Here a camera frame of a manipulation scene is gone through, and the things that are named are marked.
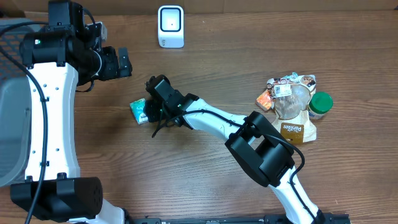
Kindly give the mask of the teal tissue packet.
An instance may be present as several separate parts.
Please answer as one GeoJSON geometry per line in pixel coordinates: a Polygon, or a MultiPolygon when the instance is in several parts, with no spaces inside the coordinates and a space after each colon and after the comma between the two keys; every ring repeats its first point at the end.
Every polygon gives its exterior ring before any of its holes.
{"type": "Polygon", "coordinates": [[[129,104],[130,109],[138,123],[138,125],[148,123],[149,119],[145,113],[146,100],[141,98],[129,104]]]}

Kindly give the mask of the orange snack packet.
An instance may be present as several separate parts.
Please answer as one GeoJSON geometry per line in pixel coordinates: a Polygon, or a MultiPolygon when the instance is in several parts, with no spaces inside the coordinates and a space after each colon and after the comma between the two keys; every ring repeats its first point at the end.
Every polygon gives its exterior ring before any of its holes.
{"type": "Polygon", "coordinates": [[[268,111],[272,108],[274,100],[272,98],[272,94],[269,90],[264,91],[261,93],[257,99],[256,104],[258,107],[262,108],[264,111],[268,111]]]}

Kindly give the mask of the clear brown bread bag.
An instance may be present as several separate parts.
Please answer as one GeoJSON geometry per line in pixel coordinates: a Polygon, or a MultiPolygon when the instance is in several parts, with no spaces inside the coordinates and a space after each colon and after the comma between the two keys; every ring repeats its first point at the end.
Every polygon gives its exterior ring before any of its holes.
{"type": "Polygon", "coordinates": [[[273,127],[292,144],[302,144],[317,138],[317,128],[310,121],[308,104],[316,92],[315,75],[298,75],[295,79],[271,78],[267,90],[274,100],[276,119],[273,127]]]}

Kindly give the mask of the green lid jar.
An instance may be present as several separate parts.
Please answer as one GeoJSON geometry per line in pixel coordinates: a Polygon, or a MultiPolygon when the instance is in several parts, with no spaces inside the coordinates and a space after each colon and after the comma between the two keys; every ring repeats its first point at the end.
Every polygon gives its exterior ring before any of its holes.
{"type": "Polygon", "coordinates": [[[321,119],[333,107],[332,97],[325,92],[316,92],[308,104],[310,119],[321,119]]]}

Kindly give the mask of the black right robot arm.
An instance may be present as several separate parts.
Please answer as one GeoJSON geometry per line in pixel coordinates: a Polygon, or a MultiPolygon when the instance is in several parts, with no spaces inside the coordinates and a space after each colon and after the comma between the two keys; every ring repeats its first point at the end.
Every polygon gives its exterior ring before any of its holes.
{"type": "Polygon", "coordinates": [[[253,181],[271,188],[289,222],[325,222],[323,212],[311,202],[297,177],[305,163],[296,167],[293,155],[304,160],[303,153],[262,114],[231,114],[191,93],[182,95],[165,75],[150,77],[146,91],[152,97],[146,113],[150,122],[157,123],[156,130],[185,126],[219,138],[253,181]]]}

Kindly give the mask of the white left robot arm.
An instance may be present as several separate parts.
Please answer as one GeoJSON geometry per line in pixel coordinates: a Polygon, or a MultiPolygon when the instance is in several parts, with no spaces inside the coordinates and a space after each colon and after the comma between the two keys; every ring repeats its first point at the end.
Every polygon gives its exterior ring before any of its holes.
{"type": "Polygon", "coordinates": [[[50,1],[48,19],[25,35],[15,65],[29,79],[30,152],[25,180],[11,200],[27,218],[58,223],[131,223],[128,212],[103,197],[99,178],[82,177],[75,150],[78,86],[130,77],[125,48],[103,47],[106,29],[85,23],[89,11],[73,1],[50,1]]]}

